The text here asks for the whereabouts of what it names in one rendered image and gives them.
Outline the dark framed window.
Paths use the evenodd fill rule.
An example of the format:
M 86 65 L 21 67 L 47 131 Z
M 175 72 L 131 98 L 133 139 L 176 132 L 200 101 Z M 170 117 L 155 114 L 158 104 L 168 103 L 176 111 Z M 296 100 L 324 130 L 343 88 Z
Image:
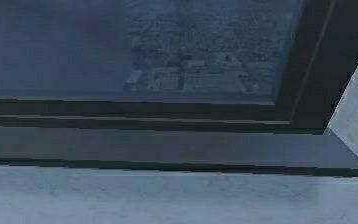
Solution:
M 358 0 L 0 0 L 0 165 L 358 177 L 357 66 Z

